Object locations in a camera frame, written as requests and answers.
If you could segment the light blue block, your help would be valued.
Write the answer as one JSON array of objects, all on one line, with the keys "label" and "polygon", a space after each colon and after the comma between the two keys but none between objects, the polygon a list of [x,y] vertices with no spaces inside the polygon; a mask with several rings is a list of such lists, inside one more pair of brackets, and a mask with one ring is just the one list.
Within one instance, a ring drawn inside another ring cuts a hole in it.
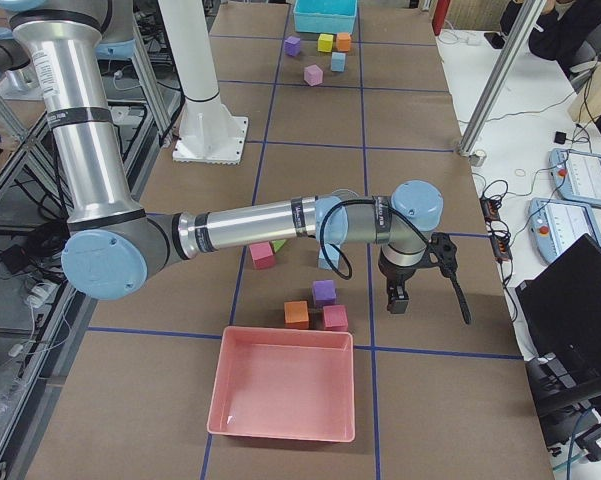
[{"label": "light blue block", "polygon": [[318,267],[320,269],[338,269],[339,263],[340,253],[333,245],[325,244],[324,247],[319,250]]},{"label": "light blue block", "polygon": [[343,52],[333,52],[330,60],[330,70],[336,73],[342,73],[346,69],[347,55]]}]

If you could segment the near magenta block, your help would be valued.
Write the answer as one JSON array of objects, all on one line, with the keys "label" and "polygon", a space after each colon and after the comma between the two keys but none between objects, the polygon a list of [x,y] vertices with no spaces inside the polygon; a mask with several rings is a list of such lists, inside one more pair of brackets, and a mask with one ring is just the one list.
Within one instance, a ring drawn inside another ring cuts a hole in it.
[{"label": "near magenta block", "polygon": [[344,305],[326,305],[322,309],[323,327],[327,331],[346,332],[349,329]]}]

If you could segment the near purple block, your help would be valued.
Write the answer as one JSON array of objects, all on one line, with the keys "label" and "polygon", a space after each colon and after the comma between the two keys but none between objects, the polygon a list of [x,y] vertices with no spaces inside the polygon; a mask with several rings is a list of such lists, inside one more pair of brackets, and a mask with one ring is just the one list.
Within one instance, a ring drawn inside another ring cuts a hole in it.
[{"label": "near purple block", "polygon": [[312,284],[312,297],[315,308],[335,305],[337,302],[336,285],[333,280],[317,280]]}]

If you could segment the orange block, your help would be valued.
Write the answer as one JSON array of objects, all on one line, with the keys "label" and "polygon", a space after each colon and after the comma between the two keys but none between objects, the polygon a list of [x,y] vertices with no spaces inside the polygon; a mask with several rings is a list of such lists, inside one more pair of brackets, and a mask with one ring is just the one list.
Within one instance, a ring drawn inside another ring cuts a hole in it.
[{"label": "orange block", "polygon": [[340,53],[347,53],[351,50],[352,38],[348,32],[339,32],[336,34],[335,48]]},{"label": "orange block", "polygon": [[284,323],[285,327],[289,329],[308,329],[310,324],[310,315],[307,301],[302,300],[285,302]]}]

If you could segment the green block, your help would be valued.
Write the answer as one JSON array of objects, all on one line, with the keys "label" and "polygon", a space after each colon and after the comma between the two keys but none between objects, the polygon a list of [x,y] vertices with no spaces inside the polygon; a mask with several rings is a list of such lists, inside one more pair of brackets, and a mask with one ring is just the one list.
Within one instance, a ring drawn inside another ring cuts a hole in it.
[{"label": "green block", "polygon": [[285,239],[281,239],[281,240],[272,240],[270,242],[272,250],[274,253],[279,252],[283,246],[286,244],[286,240]]}]

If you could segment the pink plastic tray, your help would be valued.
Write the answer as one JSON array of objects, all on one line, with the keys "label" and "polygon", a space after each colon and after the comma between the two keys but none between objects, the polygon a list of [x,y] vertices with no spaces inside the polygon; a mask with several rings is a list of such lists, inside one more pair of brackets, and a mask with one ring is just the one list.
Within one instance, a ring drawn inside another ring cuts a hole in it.
[{"label": "pink plastic tray", "polygon": [[229,326],[207,431],[349,443],[356,434],[354,385],[348,332]]}]

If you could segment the red pink block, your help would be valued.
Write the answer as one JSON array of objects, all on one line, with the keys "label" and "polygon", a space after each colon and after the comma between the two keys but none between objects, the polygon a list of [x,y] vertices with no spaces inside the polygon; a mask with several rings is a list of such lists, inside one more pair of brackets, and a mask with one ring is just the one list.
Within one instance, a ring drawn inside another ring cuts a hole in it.
[{"label": "red pink block", "polygon": [[276,265],[275,254],[269,242],[251,244],[249,253],[256,270],[268,269]]}]

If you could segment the teach pendant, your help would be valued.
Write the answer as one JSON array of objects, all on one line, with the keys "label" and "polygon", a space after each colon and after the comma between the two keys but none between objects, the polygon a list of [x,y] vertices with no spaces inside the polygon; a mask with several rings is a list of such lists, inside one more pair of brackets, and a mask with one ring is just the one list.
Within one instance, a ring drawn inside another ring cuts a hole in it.
[{"label": "teach pendant", "polygon": [[601,155],[573,149],[553,149],[549,171],[565,200],[601,208]]},{"label": "teach pendant", "polygon": [[601,246],[593,209],[585,203],[535,197],[530,201],[529,220],[536,247],[547,264],[585,234]]}]

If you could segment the upper teach pendant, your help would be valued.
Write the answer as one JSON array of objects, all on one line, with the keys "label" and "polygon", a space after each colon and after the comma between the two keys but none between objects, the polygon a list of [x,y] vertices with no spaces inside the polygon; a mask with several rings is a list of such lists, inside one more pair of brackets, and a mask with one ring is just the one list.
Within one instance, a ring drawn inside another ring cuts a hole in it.
[{"label": "upper teach pendant", "polygon": [[573,149],[553,149],[549,171],[565,200],[601,208],[601,155]]}]

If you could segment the far lilac block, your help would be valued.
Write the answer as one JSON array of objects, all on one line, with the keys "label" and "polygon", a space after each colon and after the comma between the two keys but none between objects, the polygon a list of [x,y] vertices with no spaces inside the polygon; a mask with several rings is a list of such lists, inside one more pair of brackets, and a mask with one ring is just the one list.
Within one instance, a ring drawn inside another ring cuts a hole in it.
[{"label": "far lilac block", "polygon": [[304,68],[304,82],[313,87],[323,83],[323,70],[318,65],[309,65]]}]

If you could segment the yellow block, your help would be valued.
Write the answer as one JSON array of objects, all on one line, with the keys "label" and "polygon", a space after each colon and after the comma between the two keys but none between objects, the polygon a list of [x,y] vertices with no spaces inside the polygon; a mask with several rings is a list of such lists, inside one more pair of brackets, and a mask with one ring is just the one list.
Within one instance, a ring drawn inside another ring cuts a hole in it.
[{"label": "yellow block", "polygon": [[334,36],[329,33],[321,33],[317,40],[317,51],[331,53],[333,50]]}]

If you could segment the far dark purple block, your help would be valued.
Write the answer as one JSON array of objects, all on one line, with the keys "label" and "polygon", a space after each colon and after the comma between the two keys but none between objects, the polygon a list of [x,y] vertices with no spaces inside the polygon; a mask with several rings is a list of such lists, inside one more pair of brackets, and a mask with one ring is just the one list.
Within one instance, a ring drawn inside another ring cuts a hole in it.
[{"label": "far dark purple block", "polygon": [[284,40],[284,53],[290,57],[297,57],[302,48],[300,37],[290,35]]}]

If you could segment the teal plastic bin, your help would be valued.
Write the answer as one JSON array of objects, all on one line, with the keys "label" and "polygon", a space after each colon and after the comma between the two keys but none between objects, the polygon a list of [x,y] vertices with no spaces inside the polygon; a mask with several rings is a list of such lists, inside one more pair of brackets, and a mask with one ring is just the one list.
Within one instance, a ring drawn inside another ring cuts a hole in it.
[{"label": "teal plastic bin", "polygon": [[293,15],[301,33],[352,33],[358,13],[357,0],[297,0]]}]

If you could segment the seated person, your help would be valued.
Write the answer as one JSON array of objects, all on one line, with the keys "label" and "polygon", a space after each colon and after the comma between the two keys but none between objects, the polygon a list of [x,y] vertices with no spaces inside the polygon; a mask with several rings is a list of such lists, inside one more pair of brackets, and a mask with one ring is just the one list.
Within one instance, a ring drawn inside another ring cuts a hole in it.
[{"label": "seated person", "polygon": [[556,61],[567,74],[587,37],[601,24],[601,0],[545,1],[528,39],[529,51]]}]

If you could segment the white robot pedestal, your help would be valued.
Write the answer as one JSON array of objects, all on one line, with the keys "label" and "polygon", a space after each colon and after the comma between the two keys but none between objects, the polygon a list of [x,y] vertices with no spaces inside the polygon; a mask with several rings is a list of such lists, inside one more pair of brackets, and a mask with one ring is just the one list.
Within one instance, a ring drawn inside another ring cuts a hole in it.
[{"label": "white robot pedestal", "polygon": [[159,8],[185,99],[173,159],[238,164],[249,120],[222,102],[203,4],[165,0]]}]

